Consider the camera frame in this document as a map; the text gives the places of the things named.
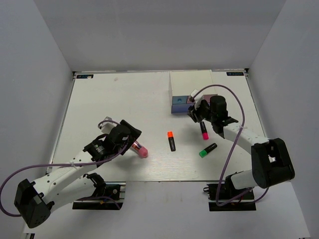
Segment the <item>pink cap pencil tube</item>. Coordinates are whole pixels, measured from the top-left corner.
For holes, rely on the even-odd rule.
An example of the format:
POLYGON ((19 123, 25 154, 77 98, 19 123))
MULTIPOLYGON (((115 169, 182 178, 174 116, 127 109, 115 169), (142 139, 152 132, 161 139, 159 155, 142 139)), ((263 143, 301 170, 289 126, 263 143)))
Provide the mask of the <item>pink cap pencil tube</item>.
POLYGON ((132 144, 131 149, 137 153, 140 158, 148 157, 148 150, 137 141, 132 144))

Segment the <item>blue wide drawer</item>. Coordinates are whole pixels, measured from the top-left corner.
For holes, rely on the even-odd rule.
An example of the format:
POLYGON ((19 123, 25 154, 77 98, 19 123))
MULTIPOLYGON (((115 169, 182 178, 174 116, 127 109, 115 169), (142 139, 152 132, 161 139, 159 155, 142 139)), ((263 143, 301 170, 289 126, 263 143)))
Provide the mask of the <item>blue wide drawer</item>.
POLYGON ((171 114, 181 114, 186 115, 188 112, 188 109, 192 107, 193 104, 177 104, 177 105, 171 105, 171 114))

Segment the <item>light blue small drawer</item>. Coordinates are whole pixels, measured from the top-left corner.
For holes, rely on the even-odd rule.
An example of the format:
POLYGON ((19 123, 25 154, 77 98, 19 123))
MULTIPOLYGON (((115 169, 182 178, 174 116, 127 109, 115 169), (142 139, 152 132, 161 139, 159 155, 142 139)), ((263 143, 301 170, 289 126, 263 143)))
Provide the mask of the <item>light blue small drawer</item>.
POLYGON ((172 105, 185 105, 187 104, 188 96, 173 96, 172 97, 172 105))

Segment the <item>orange cap highlighter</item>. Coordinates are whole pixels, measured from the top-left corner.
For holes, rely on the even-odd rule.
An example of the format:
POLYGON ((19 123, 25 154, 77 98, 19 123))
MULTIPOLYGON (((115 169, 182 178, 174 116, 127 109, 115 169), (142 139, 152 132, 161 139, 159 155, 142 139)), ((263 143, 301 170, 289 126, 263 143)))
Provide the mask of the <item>orange cap highlighter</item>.
POLYGON ((176 146, 175 146, 175 142, 174 142, 174 137, 173 137, 172 131, 168 131, 167 132, 167 138, 168 138, 170 150, 172 152, 176 151, 176 146))

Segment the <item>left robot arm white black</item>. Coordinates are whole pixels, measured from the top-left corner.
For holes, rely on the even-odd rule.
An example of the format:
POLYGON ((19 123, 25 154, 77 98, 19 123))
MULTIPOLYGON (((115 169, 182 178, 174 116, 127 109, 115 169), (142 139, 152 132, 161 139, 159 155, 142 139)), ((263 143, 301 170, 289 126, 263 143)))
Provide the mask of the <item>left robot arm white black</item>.
POLYGON ((124 155, 141 134, 142 131, 121 120, 84 146, 68 164, 60 164, 51 173, 32 182, 21 181, 14 205, 26 225, 35 228, 55 210, 78 199, 103 197, 105 182, 94 170, 124 155))

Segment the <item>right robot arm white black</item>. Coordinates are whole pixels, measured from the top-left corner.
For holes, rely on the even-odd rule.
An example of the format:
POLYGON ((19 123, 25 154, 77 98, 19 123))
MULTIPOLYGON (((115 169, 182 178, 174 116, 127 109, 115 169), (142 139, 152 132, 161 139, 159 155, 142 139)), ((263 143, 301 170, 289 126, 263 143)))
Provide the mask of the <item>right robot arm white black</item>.
POLYGON ((235 199, 245 189, 256 186, 267 189, 294 179, 295 170, 282 139, 268 139, 244 128, 238 120, 228 115, 223 96, 214 95, 209 101, 204 98, 190 100, 194 104, 187 114, 194 122, 210 122, 216 134, 236 143, 251 156, 250 170, 226 177, 225 192, 228 197, 235 199))

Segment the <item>pink cap highlighter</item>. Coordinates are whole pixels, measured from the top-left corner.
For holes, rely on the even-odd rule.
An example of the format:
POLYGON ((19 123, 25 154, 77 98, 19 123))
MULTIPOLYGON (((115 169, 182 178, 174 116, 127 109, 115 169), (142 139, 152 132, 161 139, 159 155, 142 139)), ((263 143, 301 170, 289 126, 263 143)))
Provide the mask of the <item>pink cap highlighter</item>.
POLYGON ((209 135, 208 135, 204 121, 200 122, 200 129, 201 129, 202 138, 204 140, 209 140, 209 135))

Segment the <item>white drawer organizer box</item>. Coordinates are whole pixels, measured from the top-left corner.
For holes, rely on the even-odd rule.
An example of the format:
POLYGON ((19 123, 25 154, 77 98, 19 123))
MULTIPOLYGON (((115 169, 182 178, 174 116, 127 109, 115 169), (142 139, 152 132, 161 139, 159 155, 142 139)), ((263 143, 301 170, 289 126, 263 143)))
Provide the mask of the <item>white drawer organizer box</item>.
POLYGON ((170 71, 169 95, 189 96, 193 90, 200 90, 213 84, 211 70, 170 71))

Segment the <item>green cap highlighter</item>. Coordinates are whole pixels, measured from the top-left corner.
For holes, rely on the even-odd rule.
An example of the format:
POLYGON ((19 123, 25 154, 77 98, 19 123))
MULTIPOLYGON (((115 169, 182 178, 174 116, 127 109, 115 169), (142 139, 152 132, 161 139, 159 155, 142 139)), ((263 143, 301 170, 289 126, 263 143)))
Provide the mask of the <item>green cap highlighter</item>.
POLYGON ((206 147, 205 149, 203 149, 201 152, 199 152, 199 156, 201 158, 204 158, 206 155, 208 155, 211 151, 213 151, 215 148, 217 147, 216 143, 213 143, 211 145, 209 145, 208 147, 206 147))

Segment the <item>right corner label sticker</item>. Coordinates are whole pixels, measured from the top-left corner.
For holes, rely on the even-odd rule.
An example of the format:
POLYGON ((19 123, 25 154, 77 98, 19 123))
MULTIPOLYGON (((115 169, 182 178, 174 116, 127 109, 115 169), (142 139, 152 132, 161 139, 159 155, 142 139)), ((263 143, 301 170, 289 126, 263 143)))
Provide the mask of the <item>right corner label sticker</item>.
POLYGON ((243 72, 226 72, 227 76, 244 76, 243 72))

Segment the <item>corner label sticker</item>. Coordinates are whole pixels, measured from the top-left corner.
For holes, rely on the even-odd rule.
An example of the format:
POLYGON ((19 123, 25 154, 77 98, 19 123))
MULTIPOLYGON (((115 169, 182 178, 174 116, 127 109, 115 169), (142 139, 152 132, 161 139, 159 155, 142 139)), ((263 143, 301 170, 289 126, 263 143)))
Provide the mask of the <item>corner label sticker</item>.
POLYGON ((227 76, 244 76, 243 72, 226 72, 227 76))
POLYGON ((76 79, 92 79, 94 77, 93 74, 82 74, 82 75, 77 75, 76 79))

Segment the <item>left corner label sticker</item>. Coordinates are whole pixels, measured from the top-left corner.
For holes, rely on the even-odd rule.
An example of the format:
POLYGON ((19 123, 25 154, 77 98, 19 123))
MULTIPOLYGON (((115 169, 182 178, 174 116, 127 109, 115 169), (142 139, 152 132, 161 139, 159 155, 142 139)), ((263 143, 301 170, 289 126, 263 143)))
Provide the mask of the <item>left corner label sticker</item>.
POLYGON ((82 74, 82 75, 77 75, 76 79, 92 79, 94 77, 93 74, 82 74))

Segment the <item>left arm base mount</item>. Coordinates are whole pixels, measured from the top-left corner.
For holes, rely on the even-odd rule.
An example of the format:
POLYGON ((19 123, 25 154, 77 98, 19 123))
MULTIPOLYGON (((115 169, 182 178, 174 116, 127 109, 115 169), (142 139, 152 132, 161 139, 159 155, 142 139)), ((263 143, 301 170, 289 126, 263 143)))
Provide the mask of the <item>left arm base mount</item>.
POLYGON ((73 210, 117 211, 125 199, 126 183, 106 183, 95 189, 87 198, 90 200, 74 201, 73 210))

